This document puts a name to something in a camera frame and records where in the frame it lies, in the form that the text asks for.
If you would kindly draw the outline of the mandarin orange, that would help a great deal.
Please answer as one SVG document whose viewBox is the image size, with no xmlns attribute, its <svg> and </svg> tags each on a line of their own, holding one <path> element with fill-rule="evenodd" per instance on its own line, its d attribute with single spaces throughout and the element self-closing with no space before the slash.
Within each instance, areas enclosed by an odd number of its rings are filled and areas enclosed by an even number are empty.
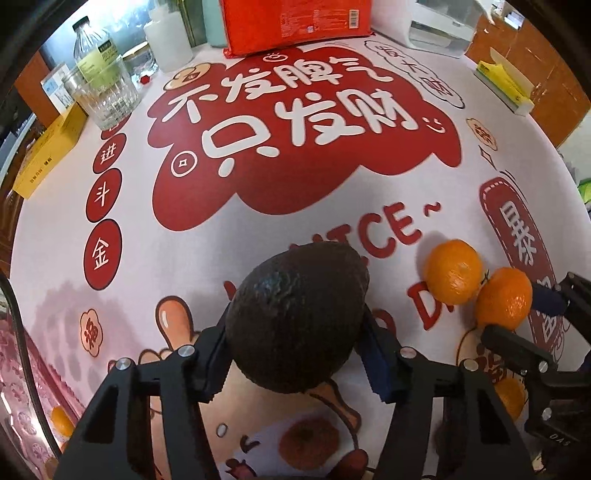
<svg viewBox="0 0 591 480">
<path fill-rule="evenodd" d="M 478 293 L 474 315 L 476 325 L 500 325 L 514 331 L 529 315 L 533 287 L 528 276 L 513 267 L 497 269 Z"/>
<path fill-rule="evenodd" d="M 460 239 L 448 240 L 428 255 L 423 278 L 432 296 L 447 305 L 462 305 L 479 290 L 484 265 L 478 252 Z"/>
</svg>

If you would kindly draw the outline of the dark round avocado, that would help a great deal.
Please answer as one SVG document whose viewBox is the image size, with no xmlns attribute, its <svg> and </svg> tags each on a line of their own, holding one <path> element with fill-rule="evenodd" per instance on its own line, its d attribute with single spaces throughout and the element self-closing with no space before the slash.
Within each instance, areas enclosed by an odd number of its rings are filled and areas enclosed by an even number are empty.
<svg viewBox="0 0 591 480">
<path fill-rule="evenodd" d="M 317 387 L 349 359 L 369 285 L 361 256 L 346 244 L 311 243 L 271 257 L 229 304 L 225 335 L 233 361 L 273 392 Z"/>
</svg>

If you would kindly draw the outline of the small orange near edge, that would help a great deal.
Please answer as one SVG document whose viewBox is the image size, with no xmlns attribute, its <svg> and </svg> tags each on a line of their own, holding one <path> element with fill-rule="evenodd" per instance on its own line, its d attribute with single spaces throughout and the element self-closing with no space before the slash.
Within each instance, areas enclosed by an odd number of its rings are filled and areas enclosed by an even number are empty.
<svg viewBox="0 0 591 480">
<path fill-rule="evenodd" d="M 527 400 L 523 383 L 515 378 L 507 377 L 495 384 L 495 391 L 512 420 L 517 421 Z"/>
</svg>

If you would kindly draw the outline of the larger orange in tray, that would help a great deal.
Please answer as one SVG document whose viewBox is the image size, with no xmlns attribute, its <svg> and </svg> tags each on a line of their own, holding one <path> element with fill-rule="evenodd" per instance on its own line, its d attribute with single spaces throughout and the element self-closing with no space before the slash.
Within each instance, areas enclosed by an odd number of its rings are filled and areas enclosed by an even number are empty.
<svg viewBox="0 0 591 480">
<path fill-rule="evenodd" d="M 51 410 L 50 420 L 61 436 L 66 438 L 71 437 L 74 431 L 74 424 L 61 406 L 56 406 Z"/>
</svg>

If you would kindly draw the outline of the pink plastic fruit tray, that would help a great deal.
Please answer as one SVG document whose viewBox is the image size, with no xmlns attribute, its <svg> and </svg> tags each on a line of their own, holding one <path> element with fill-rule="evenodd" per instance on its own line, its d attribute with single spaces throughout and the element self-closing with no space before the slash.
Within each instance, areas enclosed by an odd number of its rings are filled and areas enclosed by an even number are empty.
<svg viewBox="0 0 591 480">
<path fill-rule="evenodd" d="M 47 418 L 54 409 L 75 424 L 83 407 L 46 364 L 30 338 L 26 339 L 37 395 Z M 16 470 L 17 479 L 51 479 L 57 459 L 34 410 L 19 355 L 12 319 L 1 319 L 1 456 Z"/>
</svg>

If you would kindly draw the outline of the printed cartoon table mat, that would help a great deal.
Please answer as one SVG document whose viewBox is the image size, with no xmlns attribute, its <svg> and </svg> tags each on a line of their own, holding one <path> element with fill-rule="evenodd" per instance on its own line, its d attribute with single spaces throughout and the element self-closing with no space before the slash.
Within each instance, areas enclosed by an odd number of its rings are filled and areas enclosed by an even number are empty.
<svg viewBox="0 0 591 480">
<path fill-rule="evenodd" d="M 266 215 L 289 215 L 332 194 L 366 170 L 382 177 L 411 172 L 430 158 L 449 168 L 462 160 L 452 120 L 417 90 L 434 72 L 400 48 L 370 39 L 362 50 L 291 48 L 235 66 L 202 64 L 186 82 L 171 80 L 152 106 L 152 145 L 169 144 L 190 124 L 193 143 L 172 150 L 156 178 L 153 212 L 184 231 L 207 222 L 232 198 Z M 409 291 L 417 308 L 428 293 L 438 308 L 465 303 L 483 345 L 529 395 L 525 428 L 552 438 L 548 380 L 556 373 L 551 342 L 540 328 L 517 334 L 530 316 L 559 318 L 560 288 L 540 231 L 519 192 L 504 178 L 478 195 L 508 266 L 486 274 L 479 253 L 461 239 L 432 233 L 421 282 Z M 178 298 L 166 297 L 156 319 L 167 357 L 122 358 L 98 388 L 57 469 L 60 479 L 153 479 L 150 402 L 158 399 L 170 473 L 216 479 L 229 443 L 206 436 L 200 407 L 221 394 L 231 369 L 264 393 L 308 395 L 356 435 L 362 424 L 332 377 L 359 355 L 373 391 L 394 406 L 374 475 L 418 479 L 429 449 L 433 402 L 444 402 L 437 475 L 441 479 L 532 479 L 535 471 L 512 414 L 472 358 L 444 364 L 399 340 L 388 312 L 367 304 L 368 257 L 390 258 L 399 245 L 427 236 L 401 203 L 360 218 L 362 249 L 348 228 L 293 245 L 225 287 L 221 319 L 193 331 Z"/>
</svg>

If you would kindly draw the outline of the yellow sponge box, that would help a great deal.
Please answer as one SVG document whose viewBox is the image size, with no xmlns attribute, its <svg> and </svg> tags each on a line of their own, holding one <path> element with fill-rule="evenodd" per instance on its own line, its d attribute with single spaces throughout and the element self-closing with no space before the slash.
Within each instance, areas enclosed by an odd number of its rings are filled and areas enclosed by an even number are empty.
<svg viewBox="0 0 591 480">
<path fill-rule="evenodd" d="M 528 116 L 535 107 L 533 83 L 493 47 L 490 56 L 493 62 L 480 61 L 475 76 L 515 115 Z"/>
</svg>

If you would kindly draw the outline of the white countertop appliance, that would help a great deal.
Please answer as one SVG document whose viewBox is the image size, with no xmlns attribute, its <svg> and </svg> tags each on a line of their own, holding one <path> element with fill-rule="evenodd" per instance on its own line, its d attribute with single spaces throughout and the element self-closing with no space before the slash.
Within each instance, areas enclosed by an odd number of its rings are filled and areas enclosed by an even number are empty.
<svg viewBox="0 0 591 480">
<path fill-rule="evenodd" d="M 492 1 L 375 0 L 370 25 L 407 48 L 459 58 L 469 49 L 481 17 L 493 23 L 492 12 Z"/>
</svg>

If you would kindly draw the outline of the yellow cardboard box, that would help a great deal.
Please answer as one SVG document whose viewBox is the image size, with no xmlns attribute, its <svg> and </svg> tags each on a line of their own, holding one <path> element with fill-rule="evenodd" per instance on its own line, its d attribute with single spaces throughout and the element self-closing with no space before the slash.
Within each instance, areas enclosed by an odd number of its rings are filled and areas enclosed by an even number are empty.
<svg viewBox="0 0 591 480">
<path fill-rule="evenodd" d="M 29 199 L 52 169 L 77 144 L 87 114 L 74 102 L 39 137 L 25 155 L 13 191 Z"/>
</svg>

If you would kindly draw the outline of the clear drinking glass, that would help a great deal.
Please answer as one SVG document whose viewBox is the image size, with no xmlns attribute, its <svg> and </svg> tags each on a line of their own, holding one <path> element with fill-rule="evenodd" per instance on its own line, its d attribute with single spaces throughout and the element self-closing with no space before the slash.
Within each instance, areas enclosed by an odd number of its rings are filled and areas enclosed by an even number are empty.
<svg viewBox="0 0 591 480">
<path fill-rule="evenodd" d="M 101 130 L 116 126 L 140 102 L 140 95 L 120 56 L 87 80 L 75 67 L 63 79 L 70 97 Z"/>
</svg>

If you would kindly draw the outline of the white blue carton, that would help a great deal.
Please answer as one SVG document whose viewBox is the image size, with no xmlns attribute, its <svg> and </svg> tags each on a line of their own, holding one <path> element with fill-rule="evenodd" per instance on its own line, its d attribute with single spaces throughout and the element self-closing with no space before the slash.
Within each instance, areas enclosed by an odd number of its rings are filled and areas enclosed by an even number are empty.
<svg viewBox="0 0 591 480">
<path fill-rule="evenodd" d="M 74 103 L 64 86 L 64 78 L 68 73 L 69 68 L 62 62 L 40 82 L 43 92 L 60 115 Z"/>
</svg>

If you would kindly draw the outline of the metal tin can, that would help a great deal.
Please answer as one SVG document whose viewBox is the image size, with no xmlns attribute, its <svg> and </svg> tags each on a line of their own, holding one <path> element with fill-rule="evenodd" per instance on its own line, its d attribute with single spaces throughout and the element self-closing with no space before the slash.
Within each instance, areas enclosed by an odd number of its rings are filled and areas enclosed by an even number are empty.
<svg viewBox="0 0 591 480">
<path fill-rule="evenodd" d="M 147 41 L 143 41 L 122 56 L 131 80 L 137 87 L 146 85 L 158 70 L 155 57 Z"/>
</svg>

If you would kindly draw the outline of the clear glass bottle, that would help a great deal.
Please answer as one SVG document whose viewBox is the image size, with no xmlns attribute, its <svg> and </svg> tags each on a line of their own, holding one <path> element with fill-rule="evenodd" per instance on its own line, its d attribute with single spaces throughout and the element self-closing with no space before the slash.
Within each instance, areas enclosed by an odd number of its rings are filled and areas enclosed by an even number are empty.
<svg viewBox="0 0 591 480">
<path fill-rule="evenodd" d="M 85 81 L 94 89 L 106 90 L 120 78 L 116 61 L 119 52 L 111 36 L 91 25 L 87 16 L 72 26 L 76 39 L 73 57 Z"/>
</svg>

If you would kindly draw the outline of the white plastic squeeze bottle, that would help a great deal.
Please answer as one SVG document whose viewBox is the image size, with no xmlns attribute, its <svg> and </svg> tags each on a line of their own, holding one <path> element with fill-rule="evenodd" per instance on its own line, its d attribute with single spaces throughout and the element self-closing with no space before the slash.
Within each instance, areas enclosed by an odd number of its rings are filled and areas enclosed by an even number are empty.
<svg viewBox="0 0 591 480">
<path fill-rule="evenodd" d="M 154 1 L 148 15 L 143 30 L 158 67 L 172 72 L 186 65 L 192 50 L 180 12 L 168 1 Z"/>
</svg>

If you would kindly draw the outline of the red snack package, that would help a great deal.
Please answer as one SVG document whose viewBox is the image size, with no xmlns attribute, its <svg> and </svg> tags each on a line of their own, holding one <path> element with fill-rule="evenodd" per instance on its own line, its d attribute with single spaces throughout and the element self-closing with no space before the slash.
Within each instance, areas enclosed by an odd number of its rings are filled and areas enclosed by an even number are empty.
<svg viewBox="0 0 591 480">
<path fill-rule="evenodd" d="M 229 57 L 372 32 L 370 0 L 225 0 L 221 13 Z"/>
</svg>

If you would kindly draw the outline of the teal ceramic canister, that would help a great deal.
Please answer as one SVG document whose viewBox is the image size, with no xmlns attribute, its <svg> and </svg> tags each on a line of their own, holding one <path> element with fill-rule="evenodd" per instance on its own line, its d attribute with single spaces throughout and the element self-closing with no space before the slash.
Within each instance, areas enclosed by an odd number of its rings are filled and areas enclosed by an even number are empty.
<svg viewBox="0 0 591 480">
<path fill-rule="evenodd" d="M 228 46 L 228 40 L 226 40 L 221 2 L 219 0 L 204 0 L 202 1 L 202 10 L 204 10 L 207 43 L 215 48 L 225 48 Z"/>
</svg>

